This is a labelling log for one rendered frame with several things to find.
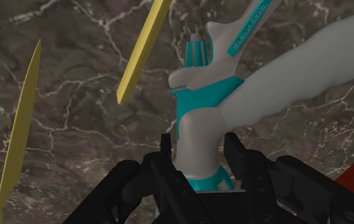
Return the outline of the yellow flat stick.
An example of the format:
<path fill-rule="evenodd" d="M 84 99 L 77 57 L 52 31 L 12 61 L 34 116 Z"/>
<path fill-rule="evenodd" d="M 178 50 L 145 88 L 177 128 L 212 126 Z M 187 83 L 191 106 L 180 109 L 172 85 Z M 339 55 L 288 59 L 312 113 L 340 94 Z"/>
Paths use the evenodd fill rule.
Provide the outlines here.
<path fill-rule="evenodd" d="M 117 103 L 126 103 L 136 88 L 173 0 L 154 0 L 117 88 Z"/>
<path fill-rule="evenodd" d="M 41 43 L 38 42 L 22 85 L 4 161 L 4 169 L 0 182 L 0 224 L 3 224 L 2 210 L 4 205 L 20 179 L 36 96 L 40 58 Z"/>

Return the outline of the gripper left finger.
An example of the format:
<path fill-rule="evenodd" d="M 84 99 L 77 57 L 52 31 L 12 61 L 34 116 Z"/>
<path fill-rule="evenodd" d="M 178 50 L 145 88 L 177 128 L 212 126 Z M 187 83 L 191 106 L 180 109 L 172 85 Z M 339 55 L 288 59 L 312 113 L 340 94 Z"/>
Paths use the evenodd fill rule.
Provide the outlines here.
<path fill-rule="evenodd" d="M 182 172 L 171 161 L 171 137 L 141 163 L 123 160 L 101 180 L 62 224 L 125 224 L 142 198 L 154 196 L 159 215 L 152 224 L 212 224 Z"/>

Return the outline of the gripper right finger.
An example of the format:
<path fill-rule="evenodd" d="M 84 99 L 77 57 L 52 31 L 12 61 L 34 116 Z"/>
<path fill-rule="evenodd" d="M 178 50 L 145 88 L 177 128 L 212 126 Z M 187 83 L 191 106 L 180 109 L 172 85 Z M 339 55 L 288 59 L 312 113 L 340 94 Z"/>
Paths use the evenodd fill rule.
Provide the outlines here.
<path fill-rule="evenodd" d="M 256 213 L 282 203 L 306 224 L 354 224 L 354 193 L 298 158 L 269 160 L 234 132 L 225 135 L 223 154 Z"/>

